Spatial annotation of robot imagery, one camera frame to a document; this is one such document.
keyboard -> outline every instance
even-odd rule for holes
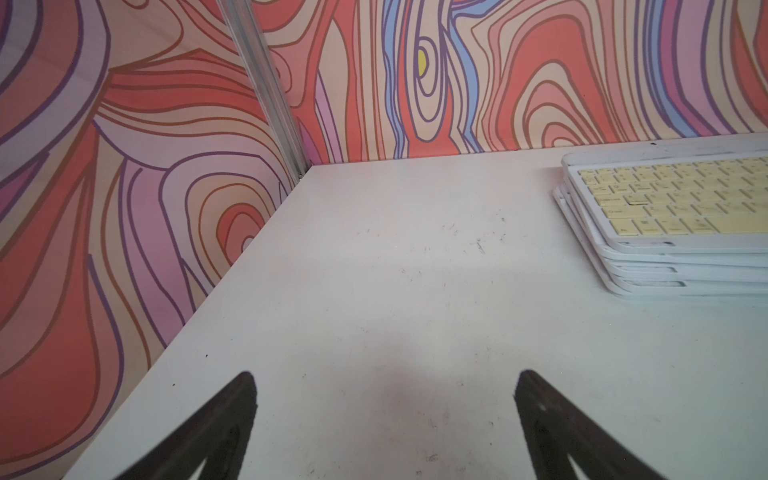
[[[603,234],[621,246],[768,251],[768,156],[611,162],[568,172]]]

purple line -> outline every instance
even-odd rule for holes
[[[57,460],[61,458],[64,455],[67,455],[72,450],[76,449],[78,446],[82,445],[83,442],[87,441],[90,437],[92,437],[97,430],[101,427],[101,424],[104,423],[104,421],[107,419],[107,415],[112,410],[112,407],[114,406],[115,402],[118,399],[118,393],[120,392],[120,387],[123,385],[123,375],[124,375],[124,357],[125,352],[123,350],[123,340],[120,337],[120,331],[118,330],[118,324],[114,320],[114,316],[112,314],[112,310],[109,308],[109,304],[107,303],[106,296],[104,295],[104,291],[101,288],[101,284],[98,281],[98,277],[96,276],[96,271],[94,268],[94,262],[93,262],[93,256],[88,255],[88,272],[91,274],[91,278],[93,278],[94,281],[94,288],[96,289],[96,292],[99,295],[99,298],[101,299],[101,304],[104,306],[104,311],[107,314],[107,318],[109,319],[110,326],[112,327],[112,332],[114,333],[114,339],[115,343],[118,345],[118,358],[120,359],[120,370],[118,373],[118,384],[114,387],[114,392],[112,392],[112,398],[109,400],[109,405],[107,405],[107,408],[104,410],[104,413],[101,414],[101,418],[96,422],[96,425],[94,425],[94,428],[91,429],[90,432],[83,435],[81,439],[73,443],[72,445],[68,446],[66,449],[62,450],[61,452],[57,453],[56,455],[53,455],[51,457],[46,458],[45,460],[41,460],[38,463],[35,463],[34,465],[30,465],[27,468],[24,468],[22,470],[19,470],[17,472],[9,473],[7,475],[3,475],[0,477],[0,480],[10,480],[11,478],[15,478],[21,475],[24,475],[25,473],[29,473],[33,470],[36,470],[43,465],[47,465],[54,460]]]
[[[139,303],[141,304],[141,309],[144,311],[144,315],[147,316],[147,321],[149,322],[150,326],[152,327],[152,330],[154,330],[154,334],[157,336],[157,339],[160,340],[161,345],[163,348],[167,348],[168,344],[165,343],[165,340],[163,339],[163,336],[160,334],[160,331],[155,326],[154,322],[152,321],[152,315],[149,314],[149,309],[144,304],[144,299],[141,297],[141,291],[139,290],[138,283],[136,282],[136,277],[134,276],[134,271],[131,268],[131,262],[128,260],[128,245],[125,242],[125,225],[123,222],[123,183],[125,182],[125,170],[126,166],[128,165],[128,158],[126,157],[125,160],[123,160],[123,172],[121,174],[120,179],[120,186],[118,188],[118,220],[120,221],[120,239],[123,244],[123,252],[126,256],[126,267],[128,270],[128,274],[131,276],[131,282],[134,284],[134,290],[136,291],[136,297],[139,299]],[[134,178],[136,175],[141,173],[141,169],[137,171],[134,174]]]
[[[7,8],[7,16],[5,18],[5,24],[3,25],[3,32],[2,32],[2,41],[0,41],[0,45],[3,45],[5,43],[5,36],[8,34],[8,30],[11,28],[11,13],[12,13],[12,0],[6,0],[8,8]],[[18,77],[18,74],[21,73],[22,70],[24,70],[24,66],[27,65],[27,62],[29,61],[29,58],[32,57],[32,54],[35,53],[35,47],[38,45],[38,41],[40,40],[40,33],[43,29],[43,2],[42,0],[37,0],[38,3],[38,9],[37,9],[37,17],[35,18],[35,29],[32,31],[32,37],[29,39],[29,43],[27,44],[26,48],[24,49],[24,53],[19,58],[19,60],[16,62],[16,65],[14,65],[13,69],[10,73],[8,73],[8,77],[5,78],[5,80],[0,83],[0,92],[5,91],[8,86],[13,83],[13,81]]]
[[[714,2],[710,1],[710,4],[707,6],[707,14],[704,17],[704,27],[701,29],[701,59],[700,59],[701,81],[704,84],[704,94],[707,96],[707,100],[710,102],[710,105],[712,105],[712,110],[715,112],[715,115],[717,115],[717,118],[720,120],[720,123],[725,125],[725,128],[727,128],[731,134],[735,134],[736,130],[725,119],[725,117],[723,116],[723,112],[720,111],[720,109],[717,107],[717,103],[715,103],[714,96],[712,95],[712,91],[710,89],[710,80],[709,80],[709,77],[707,76],[707,27],[712,22],[713,8],[714,8]],[[720,29],[720,36],[722,37],[722,35],[723,35],[723,30]]]
[[[26,164],[21,166],[20,168],[16,169],[14,173],[12,173],[10,176],[6,177],[2,181],[0,181],[0,189],[2,189],[5,185],[11,183],[15,178],[17,178],[19,175],[22,175],[25,172],[28,172],[28,168],[32,168],[32,171],[29,171],[27,173],[27,179],[24,181],[24,184],[21,185],[18,188],[18,191],[13,196],[13,198],[8,202],[7,205],[5,205],[5,208],[2,212],[0,212],[0,222],[3,221],[6,215],[8,215],[8,212],[11,211],[14,205],[16,205],[16,202],[19,198],[22,197],[24,192],[27,190],[27,187],[29,187],[29,184],[32,183],[32,181],[37,176],[38,172],[40,171],[40,168],[43,166],[43,163],[45,160],[48,159],[48,152],[46,153],[39,153],[35,155],[30,161],[28,161]]]
[[[101,83],[104,81],[104,76],[107,74],[107,65],[109,60],[109,48],[111,43],[111,35],[109,33],[109,29],[107,28],[107,19],[104,15],[104,9],[101,7],[101,3],[96,2],[96,6],[98,7],[99,14],[101,15],[101,21],[104,26],[104,61],[101,63],[101,72],[99,73],[98,78],[96,79],[96,84],[94,86],[94,90],[91,92],[91,95],[85,100],[85,103],[83,104],[83,107],[78,111],[77,114],[72,118],[72,120],[65,125],[65,127],[61,130],[61,132],[56,135],[53,140],[48,142],[43,148],[41,148],[36,154],[32,155],[33,157],[39,155],[41,152],[47,152],[56,145],[59,141],[61,141],[64,136],[69,133],[69,131],[74,127],[74,124],[80,120],[80,117],[83,116],[83,114],[89,109],[91,102],[96,97],[100,90]]]
[[[733,101],[733,97],[730,94],[730,90],[728,89],[728,82],[725,77],[725,58],[723,57],[723,45],[725,39],[723,38],[723,30],[725,29],[725,3],[723,3],[723,11],[720,13],[720,74],[723,76],[723,83],[725,85],[725,94],[728,96],[728,101],[730,102],[730,106],[733,108],[733,111],[736,112],[736,116],[741,120],[741,123],[746,127],[747,130],[750,131],[750,133],[754,133],[754,130],[750,127],[750,124],[748,124],[744,118],[741,116],[741,113],[739,113],[739,109],[736,107],[736,103]]]
[[[11,28],[11,16],[13,15],[13,2],[12,0],[5,0],[5,21],[0,27],[0,48],[5,45],[5,38],[8,36],[8,30]]]
[[[176,301],[174,300],[174,298],[168,293],[167,290],[165,290],[162,282],[160,281],[160,279],[157,278],[157,275],[155,275],[154,269],[150,265],[150,261],[147,258],[146,253],[144,253],[144,249],[141,248],[141,241],[139,240],[138,232],[136,230],[136,225],[134,224],[133,202],[131,201],[131,199],[133,197],[133,192],[134,192],[134,183],[138,179],[139,173],[141,173],[142,171],[144,171],[143,168],[139,169],[136,172],[136,174],[131,178],[131,182],[128,184],[128,192],[127,192],[127,198],[126,198],[126,211],[128,214],[128,223],[131,225],[131,230],[134,236],[134,240],[136,241],[136,248],[139,250],[139,255],[141,255],[142,260],[144,260],[144,264],[147,266],[147,270],[149,271],[149,274],[152,276],[152,280],[154,280],[154,282],[157,284],[157,288],[163,293],[163,295],[165,295],[165,297],[168,298],[168,301],[174,307],[174,310],[176,310],[176,313],[179,315],[179,318],[181,319],[181,325],[183,326],[184,315],[181,312],[181,309],[179,308],[179,306],[176,304]]]
[[[202,176],[196,178],[194,180],[194,182],[192,182],[189,185],[189,187],[187,187],[187,192],[184,194],[184,213],[187,216],[187,233],[189,234],[190,245],[193,246],[192,253],[195,256],[195,259],[197,260],[197,263],[200,265],[200,267],[201,267],[200,269],[203,271],[203,275],[205,275],[206,280],[208,280],[208,282],[211,285],[214,285],[214,286],[216,285],[216,283],[208,276],[208,273],[205,271],[205,268],[203,268],[203,262],[200,261],[200,257],[197,255],[197,251],[195,251],[195,249],[194,249],[194,238],[192,238],[192,228],[191,228],[192,218],[190,216],[190,211],[189,211],[189,208],[187,207],[187,205],[189,205],[189,196],[190,196],[190,193],[192,191],[192,187],[194,187],[197,182],[199,182],[200,180],[203,180],[204,178],[216,177],[217,175],[231,175],[233,177],[241,177],[241,178],[247,178],[249,180],[253,180],[256,183],[258,183],[259,185],[261,185],[264,188],[264,190],[267,192],[267,194],[269,194],[269,190],[267,190],[266,186],[263,183],[261,183],[261,181],[258,180],[257,178],[250,177],[250,176],[245,175],[245,174],[236,174],[234,172],[213,172],[213,173],[210,173],[210,174],[205,174],[205,175],[202,175]],[[278,194],[280,194],[280,187],[281,186],[278,186]],[[270,195],[270,200],[272,201],[273,209],[276,210],[277,208],[275,207],[275,200],[272,198],[271,195]]]

keyboard frame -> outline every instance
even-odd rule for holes
[[[571,186],[589,209],[590,215],[603,234],[604,239],[614,249],[625,253],[768,253],[768,233],[722,234],[713,235],[662,235],[659,237],[620,237],[610,221],[603,214],[588,186],[581,180],[579,170],[617,167],[637,167],[650,164],[679,164],[683,162],[701,162],[734,160],[748,157],[768,157],[768,136],[758,135],[754,142],[733,144],[733,139],[724,139],[720,148],[695,146],[693,141],[681,142],[675,148],[667,147],[664,151],[654,148],[631,147],[626,151],[612,151],[605,154],[569,154],[563,157],[563,167]],[[733,151],[717,153],[716,150],[732,147]]]

patterned wallpaper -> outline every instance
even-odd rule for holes
[[[215,0],[0,3],[0,478],[60,478],[291,191]]]
[[[319,164],[765,131],[765,4],[253,10]],[[293,185],[215,0],[4,0],[0,112],[0,478],[60,478]]]
[[[765,131],[760,0],[254,2],[314,164]]]

swirly pattern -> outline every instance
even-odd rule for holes
[[[0,478],[60,478],[292,185],[215,0],[0,5]]]
[[[314,163],[765,131],[760,0],[254,2]]]

